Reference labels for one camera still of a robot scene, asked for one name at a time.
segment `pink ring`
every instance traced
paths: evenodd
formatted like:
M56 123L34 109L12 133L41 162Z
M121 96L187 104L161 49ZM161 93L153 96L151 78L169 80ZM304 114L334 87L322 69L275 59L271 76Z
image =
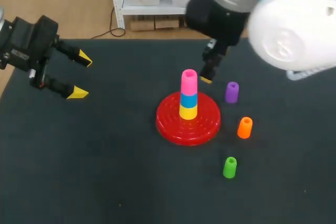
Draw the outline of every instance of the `pink ring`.
M193 69L186 69L181 77L181 93L184 95L197 94L197 72Z

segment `orange cup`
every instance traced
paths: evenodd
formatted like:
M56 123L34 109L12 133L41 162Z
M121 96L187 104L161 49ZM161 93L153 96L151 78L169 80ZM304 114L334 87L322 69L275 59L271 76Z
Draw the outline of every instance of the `orange cup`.
M242 118L240 121L237 135L240 138L247 139L251 136L253 121L251 118Z

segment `white shelf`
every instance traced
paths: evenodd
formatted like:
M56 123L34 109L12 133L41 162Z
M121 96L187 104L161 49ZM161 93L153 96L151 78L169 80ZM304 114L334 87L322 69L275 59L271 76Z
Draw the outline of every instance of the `white shelf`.
M123 15L183 15L185 8L173 6L172 0L160 0L158 6L131 6L122 0Z

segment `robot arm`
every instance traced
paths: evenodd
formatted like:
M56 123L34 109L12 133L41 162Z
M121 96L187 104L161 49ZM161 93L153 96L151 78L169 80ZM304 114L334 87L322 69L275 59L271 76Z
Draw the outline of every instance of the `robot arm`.
M4 10L0 7L0 69L10 64L22 71L29 71L30 85L37 89L48 88L67 99L83 98L87 91L63 84L46 72L54 49L85 67L92 63L82 50L59 39L57 30L58 24L46 16L35 24L18 17L9 22L4 19Z
M335 8L336 0L191 0L186 22L222 49L239 42L248 22L254 51L269 64L289 70L287 76L296 80L336 65ZM225 53L205 50L200 73L204 80L211 82ZM293 76L293 71L303 72Z

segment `black cable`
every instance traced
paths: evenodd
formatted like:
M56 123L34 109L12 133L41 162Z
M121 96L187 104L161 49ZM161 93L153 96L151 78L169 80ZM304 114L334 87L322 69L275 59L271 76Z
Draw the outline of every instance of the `black cable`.
M91 39L95 39L95 38L102 37L102 36L104 36L104 35L106 35L106 34L108 34L108 33L110 33L110 34L111 34L112 36L114 36L114 37L122 37L122 36L124 36L124 35L126 34L126 31L125 31L125 29L123 29L123 28L115 28L115 29L112 29L113 12L114 12L114 8L113 8L112 11L111 11L111 19L110 19L109 30L108 30L107 32L103 33L103 34L94 36L94 37L92 37ZM116 35L116 34L113 33L113 32L116 31L116 30L122 30L123 33L122 33L121 35Z

